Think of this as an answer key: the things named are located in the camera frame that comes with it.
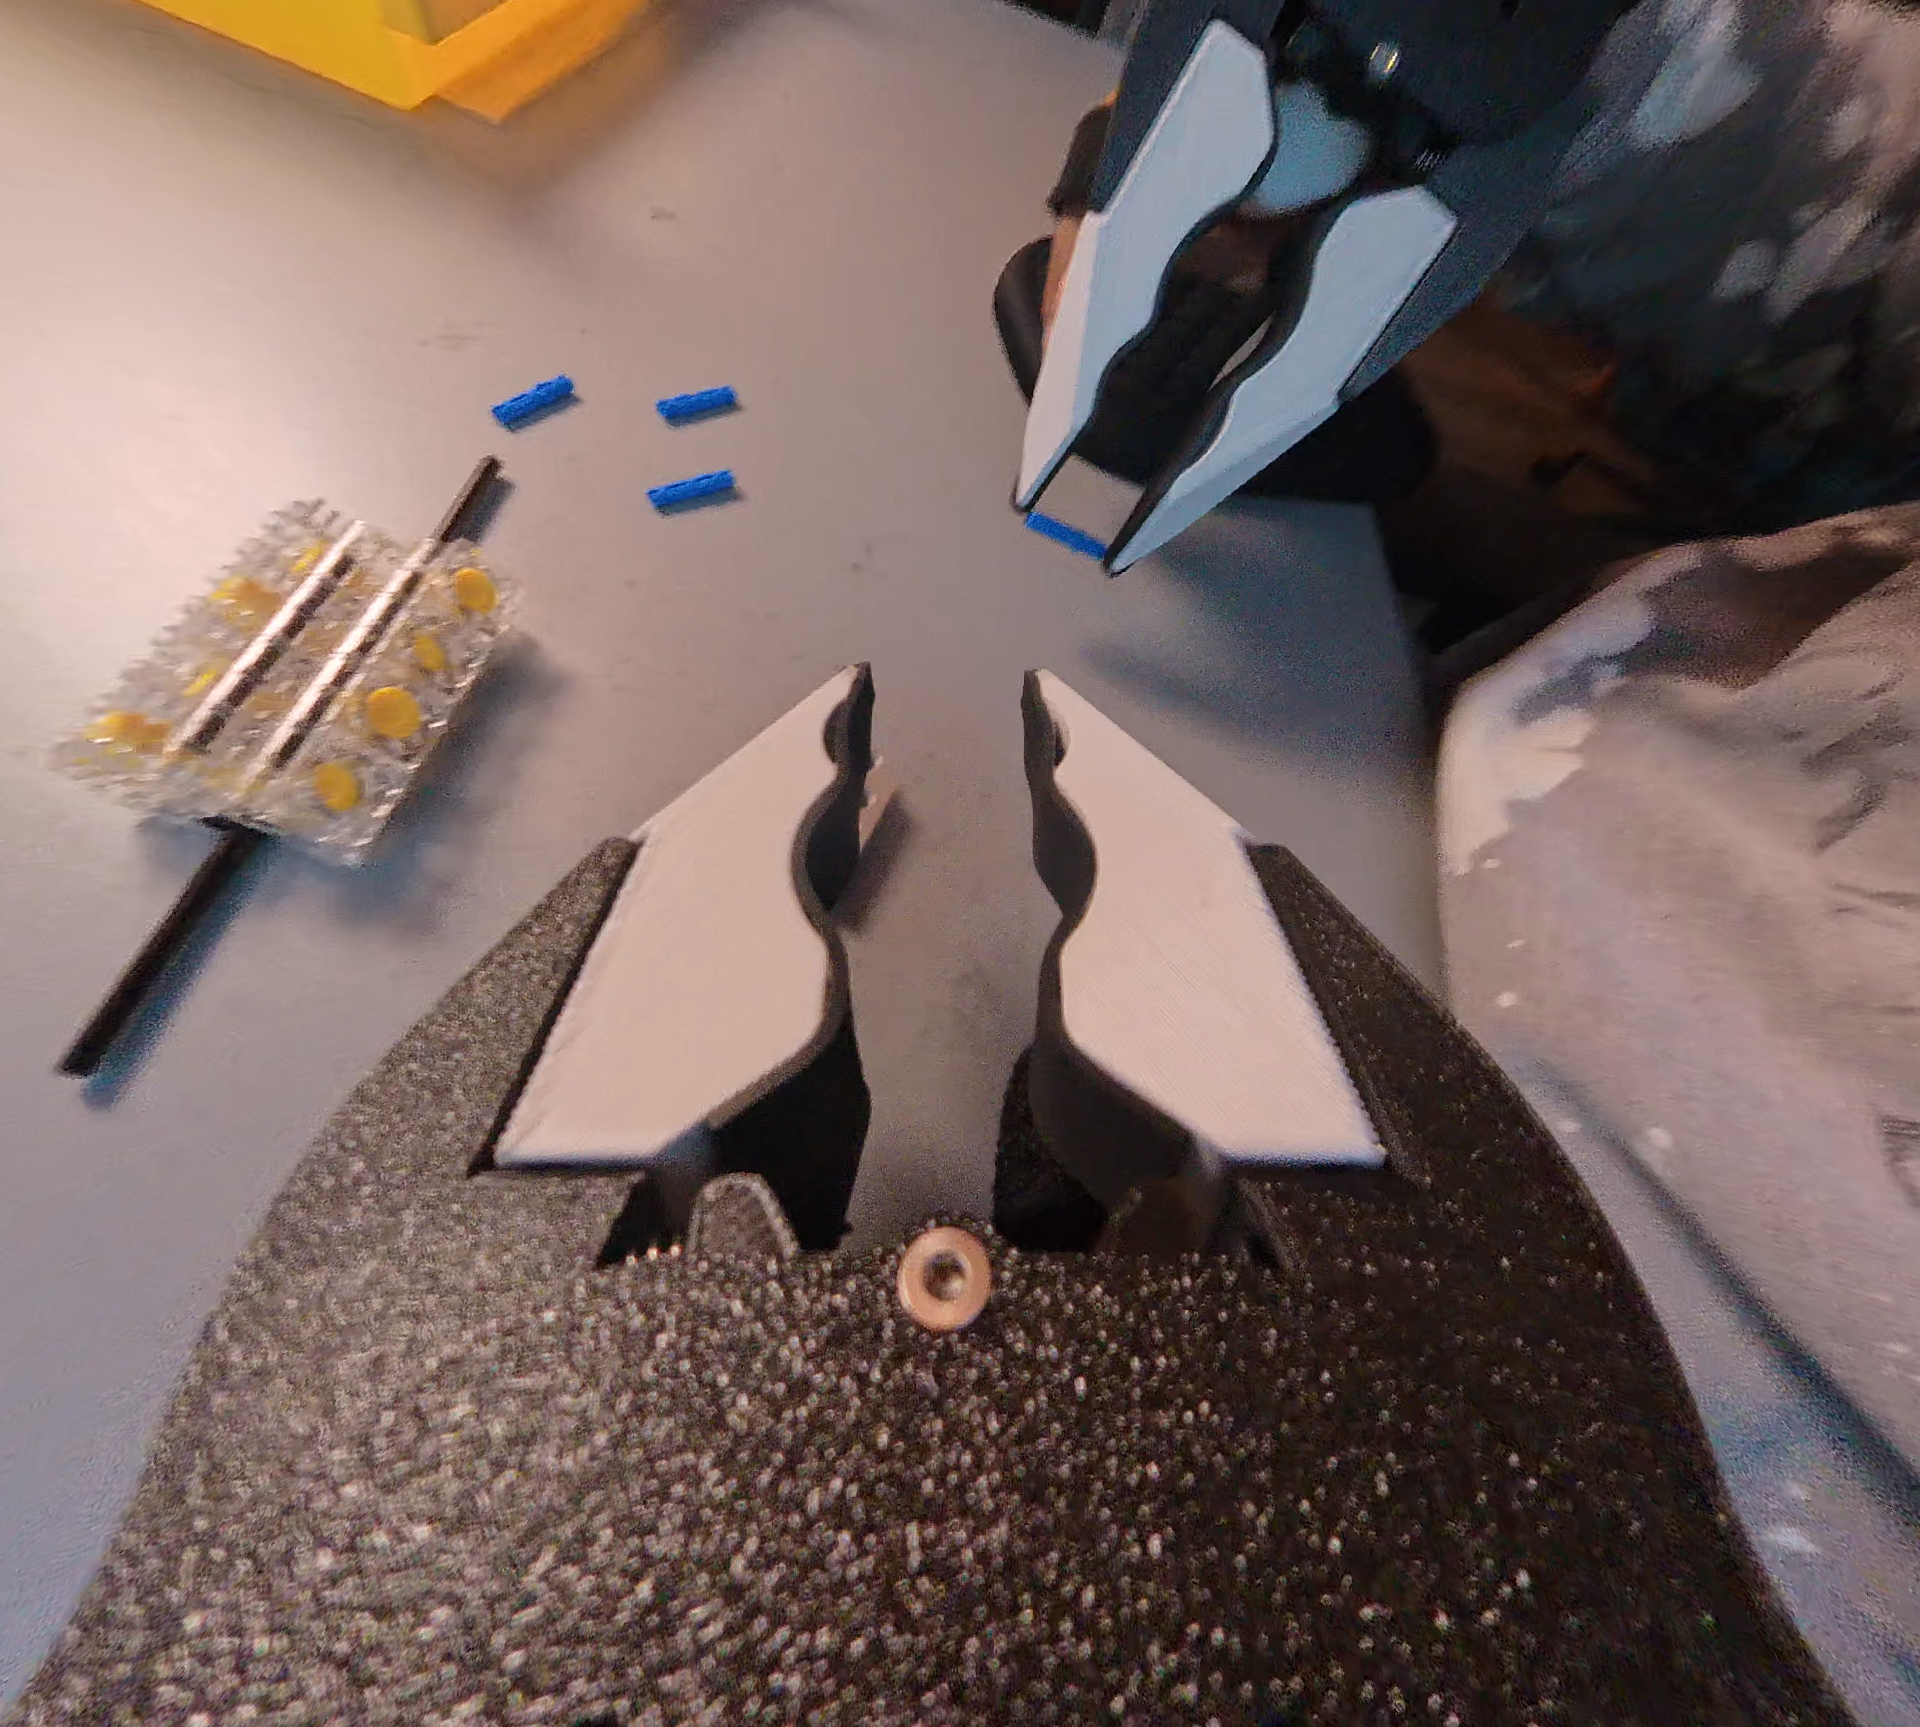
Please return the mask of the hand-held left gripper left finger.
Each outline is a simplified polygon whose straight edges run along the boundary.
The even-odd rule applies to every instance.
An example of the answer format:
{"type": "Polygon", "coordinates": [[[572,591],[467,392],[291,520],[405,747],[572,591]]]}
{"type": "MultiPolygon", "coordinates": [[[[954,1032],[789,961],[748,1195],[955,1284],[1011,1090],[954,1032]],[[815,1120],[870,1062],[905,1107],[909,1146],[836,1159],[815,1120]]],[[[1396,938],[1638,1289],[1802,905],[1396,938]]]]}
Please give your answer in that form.
{"type": "Polygon", "coordinates": [[[833,906],[861,849],[868,665],[833,674],[635,833],[492,1169],[641,1172],[690,1230],[695,1178],[759,1178],[808,1251],[842,1243],[870,1120],[833,906]]]}

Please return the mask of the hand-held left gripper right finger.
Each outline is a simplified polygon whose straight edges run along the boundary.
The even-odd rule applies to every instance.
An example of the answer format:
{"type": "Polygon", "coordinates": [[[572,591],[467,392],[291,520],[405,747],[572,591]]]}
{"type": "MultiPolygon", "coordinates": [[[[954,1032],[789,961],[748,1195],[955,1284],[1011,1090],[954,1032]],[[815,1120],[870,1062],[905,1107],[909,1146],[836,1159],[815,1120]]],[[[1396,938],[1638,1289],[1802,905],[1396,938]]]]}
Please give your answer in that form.
{"type": "Polygon", "coordinates": [[[1284,1197],[1388,1197],[1388,1146],[1251,834],[1049,671],[1023,683],[1054,924],[1007,1085],[1007,1240],[1234,1240],[1284,1197]]]}

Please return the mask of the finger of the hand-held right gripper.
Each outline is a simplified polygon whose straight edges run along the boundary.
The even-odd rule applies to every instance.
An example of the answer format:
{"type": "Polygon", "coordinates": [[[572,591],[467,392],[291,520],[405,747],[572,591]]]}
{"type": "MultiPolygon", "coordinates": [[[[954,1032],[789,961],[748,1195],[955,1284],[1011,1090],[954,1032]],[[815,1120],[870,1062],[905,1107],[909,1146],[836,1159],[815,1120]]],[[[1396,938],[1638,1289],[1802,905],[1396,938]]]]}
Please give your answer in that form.
{"type": "Polygon", "coordinates": [[[1340,204],[1311,245],[1290,322],[1204,398],[1192,438],[1112,541],[1105,572],[1125,574],[1156,554],[1332,418],[1450,234],[1450,211],[1422,186],[1340,204]]]}
{"type": "Polygon", "coordinates": [[[1214,19],[1105,204],[1081,216],[1028,403],[1018,511],[1040,501],[1088,427],[1102,377],[1153,322],[1182,245],[1252,188],[1274,146],[1265,52],[1214,19]]]}

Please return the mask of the clear engine block model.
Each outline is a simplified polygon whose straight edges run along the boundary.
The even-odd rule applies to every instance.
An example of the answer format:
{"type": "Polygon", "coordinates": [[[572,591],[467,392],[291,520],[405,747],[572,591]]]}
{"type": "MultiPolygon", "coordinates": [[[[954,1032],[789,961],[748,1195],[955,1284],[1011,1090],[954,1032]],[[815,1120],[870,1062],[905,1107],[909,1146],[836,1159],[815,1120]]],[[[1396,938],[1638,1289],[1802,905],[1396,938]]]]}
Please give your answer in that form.
{"type": "Polygon", "coordinates": [[[487,456],[420,537],[323,499],[278,511],[55,746],[59,773],[203,847],[62,1075],[111,1062],[264,849],[369,860],[513,619],[477,543],[500,490],[487,456]]]}

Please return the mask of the person's right forearm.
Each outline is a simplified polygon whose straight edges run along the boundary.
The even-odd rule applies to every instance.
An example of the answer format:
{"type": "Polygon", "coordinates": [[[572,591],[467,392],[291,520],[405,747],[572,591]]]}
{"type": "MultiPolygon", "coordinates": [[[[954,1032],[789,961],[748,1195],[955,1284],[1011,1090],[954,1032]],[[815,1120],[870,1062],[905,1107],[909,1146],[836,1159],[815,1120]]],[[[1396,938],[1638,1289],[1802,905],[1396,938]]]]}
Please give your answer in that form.
{"type": "Polygon", "coordinates": [[[1643,0],[1502,286],[1715,377],[1788,341],[1918,346],[1918,13],[1643,0]]]}

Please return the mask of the person's body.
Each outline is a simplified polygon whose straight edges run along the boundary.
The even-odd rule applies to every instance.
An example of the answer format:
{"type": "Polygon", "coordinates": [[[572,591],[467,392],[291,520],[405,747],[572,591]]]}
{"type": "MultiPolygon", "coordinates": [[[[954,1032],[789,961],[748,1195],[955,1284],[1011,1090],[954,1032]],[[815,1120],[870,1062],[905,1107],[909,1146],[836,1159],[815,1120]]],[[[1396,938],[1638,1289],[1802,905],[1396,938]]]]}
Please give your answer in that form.
{"type": "Polygon", "coordinates": [[[1454,1016],[1564,1137],[1736,1520],[1918,1720],[1918,505],[1630,568],[1468,683],[1454,1016]]]}

